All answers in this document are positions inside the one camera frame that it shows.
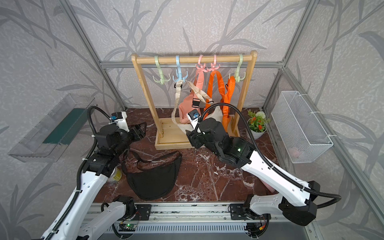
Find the cream white sling bag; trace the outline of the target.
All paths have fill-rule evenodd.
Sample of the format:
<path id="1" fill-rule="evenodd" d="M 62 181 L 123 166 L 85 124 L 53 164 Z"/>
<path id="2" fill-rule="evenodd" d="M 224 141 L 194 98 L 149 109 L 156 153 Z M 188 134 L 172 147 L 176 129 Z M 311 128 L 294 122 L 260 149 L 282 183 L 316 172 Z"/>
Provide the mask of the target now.
<path id="1" fill-rule="evenodd" d="M 208 103 L 208 100 L 211 100 L 211 98 L 208 96 L 207 93 L 200 90 L 192 82 L 186 81 L 184 82 L 184 84 L 188 84 L 191 87 L 192 91 L 186 98 L 184 98 L 183 102 L 179 103 L 183 81 L 180 80 L 175 83 L 176 99 L 175 107 L 172 112 L 172 122 L 186 134 L 187 131 L 192 131 L 194 129 L 191 125 L 190 120 L 187 117 L 188 113 L 193 110 L 197 110 L 198 113 L 201 114 L 199 108 L 200 103 L 198 103 L 198 106 L 196 108 L 192 106 L 194 98 L 198 101 L 202 101 L 203 103 Z"/>

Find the pink sling bag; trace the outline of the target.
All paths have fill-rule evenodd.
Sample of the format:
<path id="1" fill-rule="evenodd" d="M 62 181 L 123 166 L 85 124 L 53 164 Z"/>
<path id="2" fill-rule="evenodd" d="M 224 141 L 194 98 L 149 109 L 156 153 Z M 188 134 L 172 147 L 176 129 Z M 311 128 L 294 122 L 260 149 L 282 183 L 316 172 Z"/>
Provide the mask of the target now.
<path id="1" fill-rule="evenodd" d="M 200 103 L 206 103 L 206 99 L 209 99 L 208 95 L 202 90 L 204 85 L 204 79 L 204 73 L 197 73 L 196 71 L 195 81 L 186 82 L 187 85 L 190 87 L 190 93 L 179 104 L 179 116 L 181 124 L 189 123 L 190 121 L 187 117 L 187 114 L 194 109 L 197 109 L 200 113 Z"/>

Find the black sling bag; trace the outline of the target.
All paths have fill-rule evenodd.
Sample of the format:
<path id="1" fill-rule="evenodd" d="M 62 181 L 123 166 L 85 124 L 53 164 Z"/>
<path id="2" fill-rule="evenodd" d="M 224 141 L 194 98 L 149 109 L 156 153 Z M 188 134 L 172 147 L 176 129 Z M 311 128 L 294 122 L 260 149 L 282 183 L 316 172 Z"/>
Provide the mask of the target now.
<path id="1" fill-rule="evenodd" d="M 141 171 L 140 173 L 129 173 L 125 163 L 121 163 L 127 183 L 140 199 L 152 201 L 160 199 L 172 191 L 182 163 L 182 153 L 174 151 L 152 160 L 156 163 L 172 156 L 175 156 L 172 162 L 152 169 L 143 169 L 137 166 Z"/>

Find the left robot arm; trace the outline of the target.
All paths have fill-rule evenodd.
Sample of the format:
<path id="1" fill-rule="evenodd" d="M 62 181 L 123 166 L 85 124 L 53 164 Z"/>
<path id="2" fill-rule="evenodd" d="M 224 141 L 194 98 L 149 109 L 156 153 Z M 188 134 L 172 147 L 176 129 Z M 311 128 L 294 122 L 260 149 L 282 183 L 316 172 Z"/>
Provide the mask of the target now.
<path id="1" fill-rule="evenodd" d="M 76 188 L 54 222 L 43 233 L 43 240 L 97 240 L 117 220 L 134 214 L 132 199 L 122 196 L 88 224 L 83 224 L 94 199 L 118 165 L 120 155 L 133 142 L 145 137 L 146 127 L 145 122 L 131 125 L 126 130 L 117 124 L 110 124 L 95 133 L 98 150 L 81 164 Z"/>

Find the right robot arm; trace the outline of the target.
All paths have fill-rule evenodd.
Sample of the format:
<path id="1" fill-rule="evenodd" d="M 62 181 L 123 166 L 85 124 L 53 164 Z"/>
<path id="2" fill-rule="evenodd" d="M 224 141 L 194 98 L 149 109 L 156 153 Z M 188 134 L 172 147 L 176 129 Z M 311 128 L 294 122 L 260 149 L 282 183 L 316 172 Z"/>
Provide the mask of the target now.
<path id="1" fill-rule="evenodd" d="M 256 215 L 280 215 L 289 221 L 307 226 L 317 216 L 314 195 L 306 192 L 310 183 L 289 174 L 260 154 L 247 139 L 231 137 L 222 123 L 207 118 L 201 123 L 192 121 L 193 131 L 187 133 L 190 143 L 196 149 L 205 146 L 220 161 L 235 166 L 258 177 L 263 183 L 277 191 L 270 196 L 252 195 L 244 204 L 245 212 Z"/>

